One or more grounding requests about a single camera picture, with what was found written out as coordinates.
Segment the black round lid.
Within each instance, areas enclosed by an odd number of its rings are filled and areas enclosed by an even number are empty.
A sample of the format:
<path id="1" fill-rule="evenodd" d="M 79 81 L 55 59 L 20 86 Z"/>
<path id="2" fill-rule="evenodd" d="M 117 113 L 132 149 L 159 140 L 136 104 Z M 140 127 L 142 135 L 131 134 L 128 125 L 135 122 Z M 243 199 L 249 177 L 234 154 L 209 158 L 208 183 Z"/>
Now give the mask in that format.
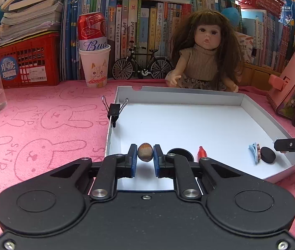
<path id="1" fill-rule="evenodd" d="M 167 154 L 181 155 L 184 156 L 188 160 L 188 162 L 194 161 L 193 155 L 188 150 L 183 148 L 172 148 L 167 152 Z"/>
<path id="2" fill-rule="evenodd" d="M 276 160 L 276 154 L 268 147 L 262 147 L 260 149 L 260 157 L 267 164 L 273 164 Z"/>

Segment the brown walnut keychain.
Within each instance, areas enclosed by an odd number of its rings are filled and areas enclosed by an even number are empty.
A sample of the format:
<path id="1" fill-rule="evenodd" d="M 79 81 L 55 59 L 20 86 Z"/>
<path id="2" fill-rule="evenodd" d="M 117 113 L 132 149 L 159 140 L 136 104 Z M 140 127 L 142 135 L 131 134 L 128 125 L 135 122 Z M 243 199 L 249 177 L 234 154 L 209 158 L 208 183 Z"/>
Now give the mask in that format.
<path id="1" fill-rule="evenodd" d="M 149 143 L 143 143 L 139 146 L 137 153 L 141 161 L 148 163 L 153 158 L 154 150 Z"/>

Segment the blue hair clip in tray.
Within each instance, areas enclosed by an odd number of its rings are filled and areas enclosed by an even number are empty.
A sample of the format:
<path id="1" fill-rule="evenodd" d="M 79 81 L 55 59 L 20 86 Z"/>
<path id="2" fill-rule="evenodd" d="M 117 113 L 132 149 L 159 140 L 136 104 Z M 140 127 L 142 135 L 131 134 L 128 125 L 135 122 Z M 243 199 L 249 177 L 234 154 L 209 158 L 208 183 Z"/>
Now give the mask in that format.
<path id="1" fill-rule="evenodd" d="M 260 145 L 259 143 L 252 143 L 249 145 L 249 150 L 251 151 L 252 155 L 254 156 L 254 163 L 257 165 L 261 159 L 261 153 L 260 153 Z"/>

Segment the small red bottle toy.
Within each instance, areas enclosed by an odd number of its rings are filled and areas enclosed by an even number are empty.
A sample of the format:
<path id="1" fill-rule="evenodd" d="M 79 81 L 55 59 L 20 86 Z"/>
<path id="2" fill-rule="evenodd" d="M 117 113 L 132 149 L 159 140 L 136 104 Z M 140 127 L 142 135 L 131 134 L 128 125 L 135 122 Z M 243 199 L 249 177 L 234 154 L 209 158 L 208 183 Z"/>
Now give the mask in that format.
<path id="1" fill-rule="evenodd" d="M 205 151 L 205 149 L 202 146 L 200 146 L 199 150 L 198 150 L 198 154 L 197 154 L 197 159 L 201 160 L 204 158 L 207 158 L 207 152 Z"/>

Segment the pink rabbit tablecloth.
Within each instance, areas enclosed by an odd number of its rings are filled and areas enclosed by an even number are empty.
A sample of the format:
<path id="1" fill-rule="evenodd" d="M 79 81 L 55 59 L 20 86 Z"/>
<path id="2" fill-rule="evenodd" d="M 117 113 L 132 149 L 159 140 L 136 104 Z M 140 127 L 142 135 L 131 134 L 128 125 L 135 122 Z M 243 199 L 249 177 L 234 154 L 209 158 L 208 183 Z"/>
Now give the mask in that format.
<path id="1" fill-rule="evenodd" d="M 66 81 L 7 89 L 0 112 L 0 192 L 83 156 L 101 161 L 108 129 L 101 97 L 112 102 L 118 86 L 109 81 L 93 89 Z"/>

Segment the white cardboard tray box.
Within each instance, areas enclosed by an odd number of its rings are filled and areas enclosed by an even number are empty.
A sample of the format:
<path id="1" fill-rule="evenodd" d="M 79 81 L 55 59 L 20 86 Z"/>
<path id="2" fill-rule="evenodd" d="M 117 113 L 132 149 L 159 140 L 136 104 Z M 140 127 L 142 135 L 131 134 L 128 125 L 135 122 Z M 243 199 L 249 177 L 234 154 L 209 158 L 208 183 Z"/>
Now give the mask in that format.
<path id="1" fill-rule="evenodd" d="M 193 156 L 204 148 L 210 158 L 272 183 L 295 172 L 295 152 L 277 152 L 272 164 L 255 163 L 251 144 L 272 148 L 289 133 L 245 94 L 120 86 L 115 102 L 124 109 L 109 127 L 107 155 L 125 154 L 132 144 L 143 143 L 160 145 L 164 153 L 183 148 Z"/>

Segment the black round lid in tray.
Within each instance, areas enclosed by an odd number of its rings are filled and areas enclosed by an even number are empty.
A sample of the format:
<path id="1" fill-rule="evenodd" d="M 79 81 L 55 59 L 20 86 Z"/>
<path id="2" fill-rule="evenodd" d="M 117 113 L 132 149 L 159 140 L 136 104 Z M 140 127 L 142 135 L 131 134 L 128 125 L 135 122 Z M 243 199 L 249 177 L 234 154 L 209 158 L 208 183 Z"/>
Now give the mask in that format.
<path id="1" fill-rule="evenodd" d="M 194 161 L 193 155 L 188 150 L 183 148 L 172 148 L 167 152 L 167 154 L 181 155 L 184 156 L 188 160 L 188 162 Z"/>

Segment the colourful pencil box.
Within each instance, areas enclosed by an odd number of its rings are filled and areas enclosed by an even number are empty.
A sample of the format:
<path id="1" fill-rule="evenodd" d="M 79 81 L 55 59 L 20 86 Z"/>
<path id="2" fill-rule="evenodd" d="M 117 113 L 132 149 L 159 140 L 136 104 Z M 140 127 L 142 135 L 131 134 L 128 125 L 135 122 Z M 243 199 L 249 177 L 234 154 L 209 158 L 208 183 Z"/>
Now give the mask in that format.
<path id="1" fill-rule="evenodd" d="M 252 64 L 254 58 L 252 56 L 252 50 L 254 47 L 254 38 L 252 36 L 245 35 L 243 33 L 236 32 L 237 39 L 239 41 L 244 62 Z"/>

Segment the brown-haired doll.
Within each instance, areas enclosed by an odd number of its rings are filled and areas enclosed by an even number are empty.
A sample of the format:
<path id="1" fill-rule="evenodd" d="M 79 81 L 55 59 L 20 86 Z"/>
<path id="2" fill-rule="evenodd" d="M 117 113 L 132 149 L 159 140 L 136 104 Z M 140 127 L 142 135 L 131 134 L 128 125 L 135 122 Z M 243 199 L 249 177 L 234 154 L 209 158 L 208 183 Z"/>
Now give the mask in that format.
<path id="1" fill-rule="evenodd" d="M 230 21 L 217 11 L 196 11 L 172 38 L 174 69 L 165 77 L 170 88 L 239 91 L 244 64 Z"/>

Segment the red plastic basket left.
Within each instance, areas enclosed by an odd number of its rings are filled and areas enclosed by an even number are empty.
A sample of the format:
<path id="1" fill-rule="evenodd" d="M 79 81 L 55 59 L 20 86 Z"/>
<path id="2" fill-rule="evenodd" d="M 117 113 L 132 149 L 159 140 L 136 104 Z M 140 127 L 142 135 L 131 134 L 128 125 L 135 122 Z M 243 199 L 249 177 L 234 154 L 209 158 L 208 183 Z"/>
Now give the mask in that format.
<path id="1" fill-rule="evenodd" d="M 46 32 L 0 47 L 0 76 L 3 87 L 58 85 L 59 55 L 58 32 Z"/>

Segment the red plastic basket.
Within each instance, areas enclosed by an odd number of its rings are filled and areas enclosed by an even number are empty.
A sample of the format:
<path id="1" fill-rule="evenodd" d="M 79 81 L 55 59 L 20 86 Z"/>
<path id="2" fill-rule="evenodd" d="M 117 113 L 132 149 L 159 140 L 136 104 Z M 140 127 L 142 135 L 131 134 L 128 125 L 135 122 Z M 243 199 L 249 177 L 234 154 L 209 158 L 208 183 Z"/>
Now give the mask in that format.
<path id="1" fill-rule="evenodd" d="M 284 2 L 280 0 L 238 0 L 241 9 L 266 10 L 272 15 L 279 17 L 281 15 Z"/>
<path id="2" fill-rule="evenodd" d="M 58 85 L 59 55 L 58 32 L 46 32 L 0 47 L 0 76 L 3 87 Z"/>

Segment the red plastic basket top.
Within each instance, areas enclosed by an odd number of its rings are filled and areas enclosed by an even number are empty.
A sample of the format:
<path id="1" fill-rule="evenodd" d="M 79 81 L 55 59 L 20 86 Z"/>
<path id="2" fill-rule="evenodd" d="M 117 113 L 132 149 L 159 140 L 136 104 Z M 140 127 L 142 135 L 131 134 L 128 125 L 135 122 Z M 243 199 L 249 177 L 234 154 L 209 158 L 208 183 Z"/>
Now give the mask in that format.
<path id="1" fill-rule="evenodd" d="M 266 10 L 272 15 L 279 17 L 281 15 L 284 2 L 280 0 L 238 0 L 241 9 Z"/>

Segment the black miniature bicycle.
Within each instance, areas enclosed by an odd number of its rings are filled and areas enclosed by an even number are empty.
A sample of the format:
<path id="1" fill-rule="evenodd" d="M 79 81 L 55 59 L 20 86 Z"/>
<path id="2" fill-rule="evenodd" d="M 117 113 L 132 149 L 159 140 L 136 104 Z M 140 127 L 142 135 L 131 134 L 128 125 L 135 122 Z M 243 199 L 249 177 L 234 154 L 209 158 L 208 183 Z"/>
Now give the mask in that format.
<path id="1" fill-rule="evenodd" d="M 143 79 L 148 76 L 155 80 L 164 79 L 173 66 L 166 56 L 156 56 L 157 52 L 157 49 L 149 49 L 147 53 L 139 53 L 134 45 L 128 49 L 128 56 L 115 61 L 111 69 L 112 77 L 115 80 L 129 80 L 132 77 Z M 139 56 L 149 58 L 145 66 L 137 60 Z"/>

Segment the red Budweiser can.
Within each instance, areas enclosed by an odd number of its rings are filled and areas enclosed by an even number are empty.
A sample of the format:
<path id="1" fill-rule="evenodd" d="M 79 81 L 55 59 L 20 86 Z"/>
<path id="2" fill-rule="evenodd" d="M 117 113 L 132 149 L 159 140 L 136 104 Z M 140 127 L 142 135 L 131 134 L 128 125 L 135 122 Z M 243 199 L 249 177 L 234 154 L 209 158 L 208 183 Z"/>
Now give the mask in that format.
<path id="1" fill-rule="evenodd" d="M 80 50 L 98 51 L 107 47 L 105 17 L 101 12 L 80 15 L 77 28 Z"/>

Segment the row of upright books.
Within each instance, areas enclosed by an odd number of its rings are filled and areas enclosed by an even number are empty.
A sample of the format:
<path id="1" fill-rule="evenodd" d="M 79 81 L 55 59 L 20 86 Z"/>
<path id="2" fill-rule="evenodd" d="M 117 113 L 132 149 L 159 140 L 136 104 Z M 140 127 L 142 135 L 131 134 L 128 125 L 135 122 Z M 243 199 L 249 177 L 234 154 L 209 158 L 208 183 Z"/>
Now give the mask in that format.
<path id="1" fill-rule="evenodd" d="M 84 77 L 78 39 L 80 15 L 101 12 L 105 17 L 107 44 L 111 46 L 109 72 L 128 49 L 136 46 L 139 53 L 157 49 L 156 56 L 171 59 L 172 38 L 180 22 L 198 11 L 196 0 L 64 0 L 61 28 L 59 74 L 61 80 Z M 253 65 L 282 72 L 295 48 L 295 28 L 284 26 L 281 15 L 266 10 L 241 9 L 239 33 L 254 38 Z"/>

